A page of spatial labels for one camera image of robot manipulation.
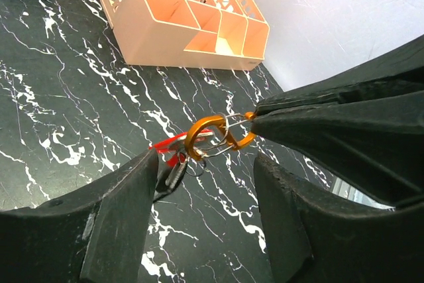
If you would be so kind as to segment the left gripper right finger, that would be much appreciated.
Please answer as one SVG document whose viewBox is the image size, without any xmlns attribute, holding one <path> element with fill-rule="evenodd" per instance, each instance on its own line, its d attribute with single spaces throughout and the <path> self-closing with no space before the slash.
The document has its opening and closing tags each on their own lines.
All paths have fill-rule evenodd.
<svg viewBox="0 0 424 283">
<path fill-rule="evenodd" d="M 362 205 L 292 174 L 264 154 L 254 183 L 276 282 L 422 282 L 423 204 Z"/>
</svg>

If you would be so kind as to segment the orange keyring carabiner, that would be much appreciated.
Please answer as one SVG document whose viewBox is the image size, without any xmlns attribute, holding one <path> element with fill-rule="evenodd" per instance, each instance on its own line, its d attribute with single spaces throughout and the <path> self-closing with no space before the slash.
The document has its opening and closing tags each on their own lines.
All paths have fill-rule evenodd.
<svg viewBox="0 0 424 283">
<path fill-rule="evenodd" d="M 250 131 L 245 137 L 238 140 L 232 134 L 231 129 L 252 122 L 255 117 L 255 113 L 249 111 L 244 114 L 234 113 L 231 115 L 220 113 L 198 120 L 187 132 L 184 141 L 186 154 L 196 161 L 201 161 L 247 147 L 256 138 L 256 135 Z M 199 141 L 201 133 L 218 134 L 219 141 L 215 144 L 201 146 Z"/>
</svg>

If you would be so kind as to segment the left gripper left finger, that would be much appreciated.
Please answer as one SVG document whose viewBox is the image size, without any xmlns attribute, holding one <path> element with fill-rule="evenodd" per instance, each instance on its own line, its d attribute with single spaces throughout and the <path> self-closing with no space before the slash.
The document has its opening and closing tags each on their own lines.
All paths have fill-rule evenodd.
<svg viewBox="0 0 424 283">
<path fill-rule="evenodd" d="M 147 150 L 36 208 L 1 212 L 2 282 L 137 282 L 158 174 Z"/>
</svg>

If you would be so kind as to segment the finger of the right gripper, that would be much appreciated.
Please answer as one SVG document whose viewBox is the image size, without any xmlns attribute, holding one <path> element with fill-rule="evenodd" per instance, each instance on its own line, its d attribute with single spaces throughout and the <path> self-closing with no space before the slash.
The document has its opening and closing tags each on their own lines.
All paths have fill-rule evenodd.
<svg viewBox="0 0 424 283">
<path fill-rule="evenodd" d="M 262 100 L 251 129 L 383 204 L 423 200 L 423 92 L 285 93 Z"/>
<path fill-rule="evenodd" d="M 373 80 L 407 79 L 407 74 L 418 71 L 423 78 L 423 36 L 387 52 L 377 58 L 364 62 L 340 74 L 298 87 L 258 102 L 255 114 L 262 116 L 279 109 L 298 105 L 312 104 L 314 93 L 324 93 L 332 89 L 352 87 Z"/>
</svg>

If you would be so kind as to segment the key with red tag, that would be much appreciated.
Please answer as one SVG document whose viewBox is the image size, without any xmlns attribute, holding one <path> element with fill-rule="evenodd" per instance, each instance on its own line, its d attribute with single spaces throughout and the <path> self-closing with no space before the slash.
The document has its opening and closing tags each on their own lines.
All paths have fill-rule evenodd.
<svg viewBox="0 0 424 283">
<path fill-rule="evenodd" d="M 158 154 L 164 154 L 171 152 L 172 157 L 166 161 L 168 167 L 173 168 L 178 162 L 179 159 L 183 159 L 183 154 L 178 155 L 177 152 L 184 149 L 184 142 L 186 139 L 187 133 L 181 133 L 174 137 L 168 138 L 164 141 L 158 142 L 149 147 L 149 149 L 154 149 Z M 215 138 L 215 133 L 210 129 L 203 129 L 195 139 L 195 146 L 200 148 L 205 145 L 210 145 L 211 141 Z"/>
</svg>

